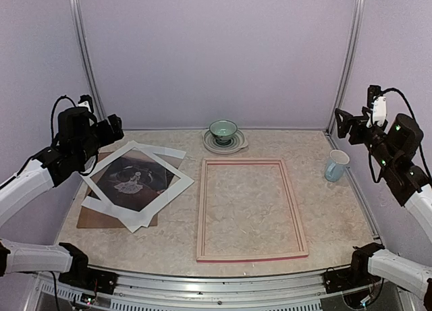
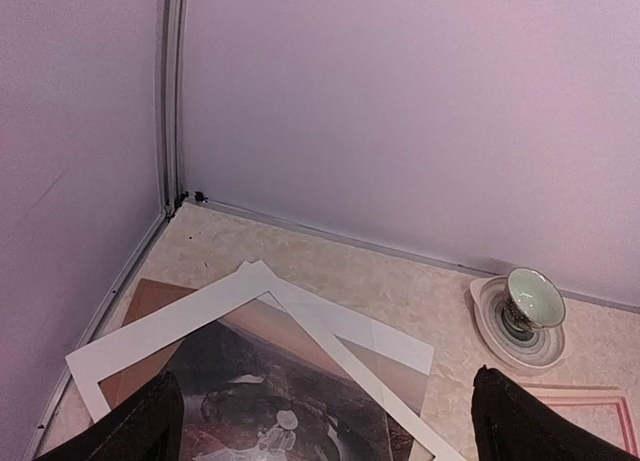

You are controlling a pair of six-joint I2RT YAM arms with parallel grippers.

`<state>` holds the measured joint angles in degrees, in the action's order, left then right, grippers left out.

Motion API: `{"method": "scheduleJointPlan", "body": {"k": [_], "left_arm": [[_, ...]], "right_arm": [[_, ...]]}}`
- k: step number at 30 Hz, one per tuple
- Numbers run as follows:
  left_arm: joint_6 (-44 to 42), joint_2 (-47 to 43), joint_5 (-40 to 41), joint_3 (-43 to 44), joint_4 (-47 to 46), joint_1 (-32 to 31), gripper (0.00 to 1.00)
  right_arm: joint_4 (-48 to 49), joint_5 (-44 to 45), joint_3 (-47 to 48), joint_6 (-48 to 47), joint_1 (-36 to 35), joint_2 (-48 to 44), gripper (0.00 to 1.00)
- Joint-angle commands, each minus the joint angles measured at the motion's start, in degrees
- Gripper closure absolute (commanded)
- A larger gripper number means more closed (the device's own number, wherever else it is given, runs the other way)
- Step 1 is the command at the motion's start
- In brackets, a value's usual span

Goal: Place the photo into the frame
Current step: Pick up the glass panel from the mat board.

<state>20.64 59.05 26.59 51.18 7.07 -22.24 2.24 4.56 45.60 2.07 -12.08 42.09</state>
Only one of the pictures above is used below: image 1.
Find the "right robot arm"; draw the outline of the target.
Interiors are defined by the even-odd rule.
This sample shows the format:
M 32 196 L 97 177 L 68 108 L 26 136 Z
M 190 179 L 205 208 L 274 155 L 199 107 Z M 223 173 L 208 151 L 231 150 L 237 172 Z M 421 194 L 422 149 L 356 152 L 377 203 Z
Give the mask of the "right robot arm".
M 416 153 L 422 153 L 424 133 L 414 113 L 399 113 L 392 125 L 387 124 L 385 95 L 400 94 L 397 88 L 382 89 L 370 85 L 367 104 L 359 116 L 341 109 L 335 110 L 337 135 L 351 145 L 363 144 L 368 150 L 368 162 L 380 167 L 373 174 L 375 183 L 384 180 L 398 204 L 405 208 L 431 235 L 431 174 L 427 167 L 413 163 Z M 379 277 L 413 293 L 431 309 L 431 268 L 402 258 L 378 243 L 355 248 L 352 261 L 342 282 L 358 287 L 371 277 Z

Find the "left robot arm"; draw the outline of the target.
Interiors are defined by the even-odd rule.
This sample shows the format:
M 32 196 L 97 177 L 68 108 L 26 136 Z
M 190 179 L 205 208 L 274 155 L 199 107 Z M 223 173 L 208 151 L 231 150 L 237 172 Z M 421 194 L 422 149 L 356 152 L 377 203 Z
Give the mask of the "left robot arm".
M 99 121 L 89 95 L 82 95 L 60 113 L 52 112 L 50 122 L 50 145 L 29 157 L 19 171 L 1 184 L 2 224 L 73 173 L 90 175 L 87 162 L 97 161 L 102 147 L 124 137 L 121 118 L 112 114 Z M 86 254 L 71 244 L 44 246 L 1 240 L 1 275 L 67 273 L 77 285 L 88 287 L 95 274 L 87 263 Z

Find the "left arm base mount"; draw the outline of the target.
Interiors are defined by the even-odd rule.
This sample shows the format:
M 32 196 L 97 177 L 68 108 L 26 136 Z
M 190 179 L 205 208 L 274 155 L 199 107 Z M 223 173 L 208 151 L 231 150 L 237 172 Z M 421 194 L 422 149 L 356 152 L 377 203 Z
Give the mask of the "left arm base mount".
M 93 291 L 112 295 L 117 284 L 118 275 L 109 271 L 102 271 L 88 266 L 88 256 L 69 243 L 60 243 L 72 257 L 72 264 L 68 272 L 59 274 L 59 281 Z

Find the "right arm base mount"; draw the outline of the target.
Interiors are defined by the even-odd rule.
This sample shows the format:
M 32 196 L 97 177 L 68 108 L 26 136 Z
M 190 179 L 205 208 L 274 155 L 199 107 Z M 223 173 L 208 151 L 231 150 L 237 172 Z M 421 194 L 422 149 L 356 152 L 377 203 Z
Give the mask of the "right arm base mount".
M 323 273 L 326 293 L 337 293 L 378 283 L 381 278 L 370 274 L 368 265 L 373 254 L 382 249 L 384 249 L 384 245 L 378 243 L 370 243 L 363 247 L 354 246 L 348 267 L 338 270 L 328 268 Z

